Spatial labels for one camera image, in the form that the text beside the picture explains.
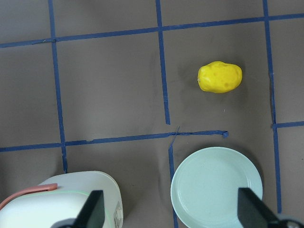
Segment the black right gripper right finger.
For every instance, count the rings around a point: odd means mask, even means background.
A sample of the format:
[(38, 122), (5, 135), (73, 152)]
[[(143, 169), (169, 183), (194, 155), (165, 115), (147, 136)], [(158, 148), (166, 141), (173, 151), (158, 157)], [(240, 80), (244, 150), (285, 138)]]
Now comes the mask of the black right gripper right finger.
[(244, 228), (277, 228), (277, 216), (250, 189), (239, 188), (237, 217)]

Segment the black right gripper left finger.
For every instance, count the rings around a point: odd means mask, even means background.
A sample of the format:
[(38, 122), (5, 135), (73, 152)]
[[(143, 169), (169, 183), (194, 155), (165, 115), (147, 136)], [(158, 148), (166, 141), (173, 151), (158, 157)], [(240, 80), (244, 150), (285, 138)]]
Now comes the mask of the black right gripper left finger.
[(104, 193), (94, 190), (75, 219), (76, 228), (102, 228), (105, 222)]

